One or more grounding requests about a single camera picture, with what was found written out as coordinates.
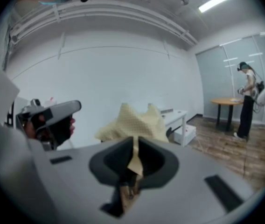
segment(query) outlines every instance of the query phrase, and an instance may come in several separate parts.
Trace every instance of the gray device surface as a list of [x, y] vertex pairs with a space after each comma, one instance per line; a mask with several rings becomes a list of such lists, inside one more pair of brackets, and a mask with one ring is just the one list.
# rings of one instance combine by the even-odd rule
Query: gray device surface
[[[163, 188], [142, 190], [121, 218], [100, 210], [110, 202], [114, 187], [100, 184], [89, 169], [92, 156], [114, 146], [118, 140], [45, 152], [39, 141], [28, 140], [20, 131], [0, 126], [0, 185], [22, 211], [47, 223], [212, 221], [226, 215], [226, 211], [204, 182], [211, 175], [219, 175], [243, 200], [253, 195], [251, 187], [240, 176], [204, 154], [190, 147], [150, 141], [177, 156], [178, 172]], [[63, 157], [68, 159], [51, 163]]]

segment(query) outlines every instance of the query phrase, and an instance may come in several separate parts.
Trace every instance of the black slot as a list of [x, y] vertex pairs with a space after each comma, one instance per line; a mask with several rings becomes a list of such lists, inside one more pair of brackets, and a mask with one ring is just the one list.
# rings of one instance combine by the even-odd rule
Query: black slot
[[51, 164], [58, 164], [61, 162], [66, 162], [68, 160], [71, 160], [72, 158], [70, 156], [63, 156], [59, 158], [50, 159]]
[[243, 200], [218, 175], [204, 179], [227, 212], [240, 206]]

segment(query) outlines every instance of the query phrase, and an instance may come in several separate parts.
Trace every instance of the cloth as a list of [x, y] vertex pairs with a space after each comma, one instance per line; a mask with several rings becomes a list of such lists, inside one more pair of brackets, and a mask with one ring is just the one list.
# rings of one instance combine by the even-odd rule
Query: cloth
[[[247, 83], [246, 83], [246, 86], [245, 87], [248, 87], [250, 85], [250, 80], [249, 78], [252, 78], [253, 79], [253, 82], [254, 82], [254, 85], [256, 84], [256, 76], [255, 76], [255, 73], [252, 71], [252, 70], [248, 70], [246, 72], [246, 76], [247, 76]], [[246, 96], [251, 96], [251, 91], [246, 91], [244, 92], [244, 95]]]
[[244, 97], [244, 104], [240, 115], [240, 126], [237, 135], [239, 138], [248, 137], [253, 119], [254, 100], [251, 96]]
[[101, 141], [133, 137], [133, 156], [127, 167], [143, 176], [143, 167], [138, 157], [139, 136], [169, 142], [163, 117], [152, 104], [148, 105], [146, 113], [138, 113], [129, 104], [122, 104], [118, 117], [95, 134], [95, 138]]

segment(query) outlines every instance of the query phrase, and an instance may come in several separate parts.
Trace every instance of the ceiling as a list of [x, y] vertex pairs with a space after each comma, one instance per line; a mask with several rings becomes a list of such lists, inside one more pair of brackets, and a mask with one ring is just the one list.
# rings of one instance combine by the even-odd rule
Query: ceiling
[[[119, 0], [139, 6], [170, 18], [184, 29], [189, 30], [197, 40], [215, 33], [227, 26], [262, 15], [262, 10], [253, 0], [228, 0], [205, 13], [198, 9], [209, 0], [189, 0], [189, 4], [182, 6], [181, 0]], [[40, 8], [39, 2], [21, 1], [15, 6], [14, 21], [19, 20], [34, 9]]]

